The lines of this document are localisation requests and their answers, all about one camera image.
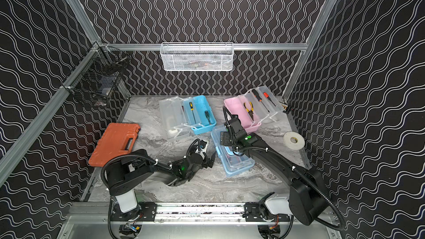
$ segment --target blue-lidded clear box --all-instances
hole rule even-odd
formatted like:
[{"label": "blue-lidded clear box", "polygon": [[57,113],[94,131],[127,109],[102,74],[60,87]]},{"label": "blue-lidded clear box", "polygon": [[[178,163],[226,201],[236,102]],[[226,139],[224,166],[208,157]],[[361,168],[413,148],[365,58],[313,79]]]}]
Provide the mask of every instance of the blue-lidded clear box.
[{"label": "blue-lidded clear box", "polygon": [[238,173],[245,172],[254,166],[255,161],[248,156],[236,156],[230,155],[228,151],[226,151],[225,146],[220,145],[220,132],[227,131],[224,125],[216,126],[211,131],[211,138],[215,144],[215,150],[217,151],[218,156],[223,163],[224,170],[226,171],[226,176],[231,177],[237,175]]}]

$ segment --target orange-handled screwdriver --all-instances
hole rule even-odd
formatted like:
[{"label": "orange-handled screwdriver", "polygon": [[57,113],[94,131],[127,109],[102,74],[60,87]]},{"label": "orange-handled screwdriver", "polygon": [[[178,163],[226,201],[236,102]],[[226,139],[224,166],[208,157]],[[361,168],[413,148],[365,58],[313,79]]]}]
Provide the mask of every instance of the orange-handled screwdriver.
[{"label": "orange-handled screwdriver", "polygon": [[259,102],[261,102],[264,106],[264,108],[270,113],[270,111],[267,109],[266,105],[263,103],[263,100],[261,99],[260,95],[258,94],[256,89],[252,89],[252,94],[257,98]]},{"label": "orange-handled screwdriver", "polygon": [[269,96],[267,93],[263,93],[263,94],[264,94],[264,97],[266,97],[269,101],[271,101],[271,102],[272,102],[272,104],[273,104],[274,106],[276,106],[276,105],[273,103],[272,99],[270,98],[270,96]]}]

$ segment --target pliers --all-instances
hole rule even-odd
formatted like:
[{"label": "pliers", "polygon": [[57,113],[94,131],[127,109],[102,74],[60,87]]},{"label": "pliers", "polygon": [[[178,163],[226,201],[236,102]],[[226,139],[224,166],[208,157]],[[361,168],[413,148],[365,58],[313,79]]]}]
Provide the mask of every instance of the pliers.
[{"label": "pliers", "polygon": [[249,116],[251,117],[252,121],[254,121],[254,108],[252,107],[252,103],[251,102],[249,102],[249,104],[251,105],[251,110],[248,110],[248,108],[246,107],[245,103],[243,103],[243,106],[247,110],[247,112],[248,112]]}]

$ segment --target black wall with white wavy lines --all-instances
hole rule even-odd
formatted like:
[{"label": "black wall with white wavy lines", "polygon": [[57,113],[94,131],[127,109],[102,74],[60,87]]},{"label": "black wall with white wavy lines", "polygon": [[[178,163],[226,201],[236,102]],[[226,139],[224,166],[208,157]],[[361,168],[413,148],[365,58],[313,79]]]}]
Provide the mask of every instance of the black wall with white wavy lines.
[{"label": "black wall with white wavy lines", "polygon": [[105,43],[306,42],[324,0],[80,0]]},{"label": "black wall with white wavy lines", "polygon": [[55,239],[72,201],[79,201],[93,167],[88,159],[125,100],[84,108],[69,96],[0,188],[0,238]]},{"label": "black wall with white wavy lines", "polygon": [[91,47],[65,0],[0,0],[0,158]]},{"label": "black wall with white wavy lines", "polygon": [[425,237],[425,0],[338,0],[290,102],[346,239]]},{"label": "black wall with white wavy lines", "polygon": [[[91,47],[65,0],[0,0],[0,157]],[[0,187],[0,239],[57,237],[93,173],[88,158],[124,105],[70,96]]]},{"label": "black wall with white wavy lines", "polygon": [[124,81],[133,95],[237,95],[266,85],[282,95],[300,51],[235,51],[232,71],[165,71],[159,52],[133,52]]}]

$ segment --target marble table surface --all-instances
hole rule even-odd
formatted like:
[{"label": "marble table surface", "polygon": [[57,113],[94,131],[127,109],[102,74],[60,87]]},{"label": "marble table surface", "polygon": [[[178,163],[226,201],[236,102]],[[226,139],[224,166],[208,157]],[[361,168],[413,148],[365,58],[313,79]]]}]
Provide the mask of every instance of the marble table surface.
[{"label": "marble table surface", "polygon": [[[190,143],[196,138],[210,141],[207,155],[215,151],[210,133],[191,135],[183,140],[169,142],[161,125],[158,101],[167,97],[133,97],[125,114],[123,123],[138,123],[141,127],[133,150],[144,148],[152,158],[163,163],[182,158]],[[207,97],[217,124],[224,123],[223,101],[227,97]],[[294,151],[283,143],[283,135],[291,131],[290,123],[284,120],[260,127],[256,133],[269,146],[290,159],[304,166],[300,151]],[[249,171],[233,177],[226,177],[218,156],[212,168],[199,170],[194,178],[181,186],[169,187],[161,182],[146,180],[135,187],[140,201],[153,202],[257,202],[270,192],[289,192],[272,172],[262,164],[256,163]],[[100,179],[95,183],[89,201],[108,201],[109,193]]]}]

